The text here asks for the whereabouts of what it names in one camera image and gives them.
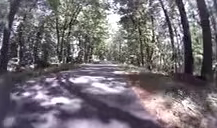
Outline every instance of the forest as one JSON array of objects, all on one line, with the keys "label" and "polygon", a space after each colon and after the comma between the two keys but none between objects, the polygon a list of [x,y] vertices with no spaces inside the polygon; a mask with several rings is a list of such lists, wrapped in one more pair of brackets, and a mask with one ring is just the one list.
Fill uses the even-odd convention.
[{"label": "forest", "polygon": [[0,0],[0,76],[100,62],[217,90],[217,0]]}]

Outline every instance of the road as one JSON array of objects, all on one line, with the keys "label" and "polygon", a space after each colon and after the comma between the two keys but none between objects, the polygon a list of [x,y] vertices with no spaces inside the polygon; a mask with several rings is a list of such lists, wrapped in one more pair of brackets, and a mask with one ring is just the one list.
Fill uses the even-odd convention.
[{"label": "road", "polygon": [[160,128],[114,64],[88,64],[17,85],[7,128]]}]

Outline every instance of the sunlit patch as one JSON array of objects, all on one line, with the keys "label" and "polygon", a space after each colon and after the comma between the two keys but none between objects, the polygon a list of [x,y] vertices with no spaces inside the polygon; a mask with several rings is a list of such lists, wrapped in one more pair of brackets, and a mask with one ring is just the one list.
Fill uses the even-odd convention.
[{"label": "sunlit patch", "polygon": [[50,106],[50,105],[57,105],[57,104],[73,105],[73,104],[80,104],[81,102],[82,100],[80,99],[69,99],[67,97],[60,96],[60,97],[51,98],[50,100],[41,103],[41,106]]},{"label": "sunlit patch", "polygon": [[111,81],[111,80],[114,80],[114,78],[107,78],[106,80],[110,80]]},{"label": "sunlit patch", "polygon": [[209,103],[209,106],[212,106],[217,110],[217,93],[208,94],[206,101]]},{"label": "sunlit patch", "polygon": [[10,128],[16,123],[16,118],[14,116],[8,116],[3,121],[4,128]]},{"label": "sunlit patch", "polygon": [[54,77],[54,78],[46,78],[46,79],[45,79],[46,82],[53,82],[53,81],[55,81],[55,80],[56,80],[55,77]]},{"label": "sunlit patch", "polygon": [[119,81],[111,81],[110,83],[109,83],[109,85],[110,86],[115,86],[115,87],[124,87],[124,86],[126,86],[127,85],[127,83],[125,83],[125,82],[119,82]]},{"label": "sunlit patch", "polygon": [[120,90],[116,90],[113,88],[109,88],[107,84],[103,84],[103,83],[92,83],[91,86],[96,87],[96,88],[100,88],[102,89],[104,92],[109,92],[109,93],[120,93]]},{"label": "sunlit patch", "polygon": [[118,120],[102,122],[96,119],[75,119],[66,124],[66,128],[130,128],[127,123]]},{"label": "sunlit patch", "polygon": [[62,105],[60,109],[67,113],[74,113],[82,108],[83,101],[81,99],[72,99],[69,104]]},{"label": "sunlit patch", "polygon": [[103,90],[101,91],[101,89],[98,88],[87,88],[85,89],[83,92],[86,93],[91,93],[91,94],[107,94],[108,92],[104,92]]},{"label": "sunlit patch", "polygon": [[58,128],[60,120],[55,116],[56,111],[50,111],[49,113],[42,114],[38,120],[42,120],[36,123],[33,123],[34,128]]},{"label": "sunlit patch", "polygon": [[23,96],[18,96],[17,94],[11,93],[11,94],[10,94],[10,98],[11,98],[11,100],[13,100],[13,101],[18,101],[18,100],[22,99]]},{"label": "sunlit patch", "polygon": [[42,86],[40,86],[40,85],[34,85],[34,86],[32,86],[30,89],[33,89],[33,90],[41,90],[43,87]]},{"label": "sunlit patch", "polygon": [[126,74],[126,72],[125,71],[114,71],[113,74],[122,75],[122,74]]},{"label": "sunlit patch", "polygon": [[48,100],[49,97],[42,91],[37,92],[36,96],[34,96],[36,100]]},{"label": "sunlit patch", "polygon": [[65,83],[65,82],[66,82],[66,79],[62,78],[62,79],[61,79],[61,82]]},{"label": "sunlit patch", "polygon": [[35,82],[36,82],[35,80],[28,80],[26,83],[33,84]]},{"label": "sunlit patch", "polygon": [[99,76],[87,76],[91,81],[100,81],[100,80],[105,80],[104,77],[99,77]]},{"label": "sunlit patch", "polygon": [[89,79],[87,77],[79,77],[79,78],[70,78],[70,82],[75,84],[86,84],[89,83]]},{"label": "sunlit patch", "polygon": [[58,87],[58,86],[59,86],[59,84],[58,84],[57,81],[55,81],[55,82],[53,82],[53,83],[51,84],[51,87]]},{"label": "sunlit patch", "polygon": [[32,95],[32,93],[30,93],[30,92],[24,92],[24,93],[22,93],[22,96],[24,96],[24,97],[29,97],[31,95]]}]

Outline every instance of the tree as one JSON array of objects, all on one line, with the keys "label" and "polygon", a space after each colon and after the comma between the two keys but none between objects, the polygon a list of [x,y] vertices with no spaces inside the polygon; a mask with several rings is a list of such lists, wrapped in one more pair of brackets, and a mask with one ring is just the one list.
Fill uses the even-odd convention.
[{"label": "tree", "polygon": [[10,34],[12,30],[12,25],[14,21],[14,17],[18,8],[20,6],[21,0],[13,0],[10,1],[10,11],[8,14],[8,23],[4,27],[3,32],[3,41],[2,41],[2,48],[1,48],[1,56],[0,56],[0,74],[7,72],[8,67],[8,51],[9,51],[9,41],[10,41]]},{"label": "tree", "polygon": [[160,2],[160,4],[161,4],[161,7],[162,7],[162,10],[163,10],[163,12],[164,12],[164,15],[165,15],[165,18],[166,18],[166,22],[167,22],[167,25],[168,25],[169,36],[170,36],[170,42],[171,42],[172,51],[173,51],[172,59],[173,59],[173,61],[174,61],[174,66],[175,66],[174,68],[175,68],[175,71],[177,71],[177,62],[176,62],[177,54],[176,54],[176,50],[175,50],[174,33],[173,33],[172,24],[171,24],[171,21],[170,21],[168,12],[167,12],[167,10],[165,9],[165,6],[164,6],[164,4],[163,4],[163,1],[162,1],[162,0],[159,0],[159,2]]},{"label": "tree", "polygon": [[181,23],[183,26],[183,40],[184,40],[184,72],[186,74],[193,74],[193,53],[192,41],[190,35],[190,27],[187,19],[187,14],[182,0],[176,0],[176,5],[180,12]]},{"label": "tree", "polygon": [[201,76],[204,79],[212,80],[212,35],[209,21],[209,13],[204,0],[197,0],[197,7],[203,33],[203,63]]},{"label": "tree", "polygon": [[29,6],[27,6],[26,8],[23,8],[23,17],[22,17],[22,21],[20,22],[20,24],[18,25],[18,30],[17,30],[17,33],[18,33],[18,53],[17,53],[17,56],[18,56],[18,63],[20,66],[25,66],[25,63],[24,63],[24,45],[25,45],[25,39],[24,39],[24,32],[25,32],[25,29],[27,27],[27,21],[28,21],[28,18],[27,16],[30,15],[31,11],[33,10],[33,8],[35,8],[35,6],[37,5],[37,2],[38,0],[35,0],[33,3],[31,3]]}]

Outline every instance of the dry grass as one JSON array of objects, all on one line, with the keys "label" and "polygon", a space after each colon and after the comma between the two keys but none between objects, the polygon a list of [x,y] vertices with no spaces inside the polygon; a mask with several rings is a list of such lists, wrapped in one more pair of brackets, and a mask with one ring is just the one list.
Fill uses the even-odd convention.
[{"label": "dry grass", "polygon": [[165,128],[217,128],[217,88],[151,73],[129,73],[128,80]]}]

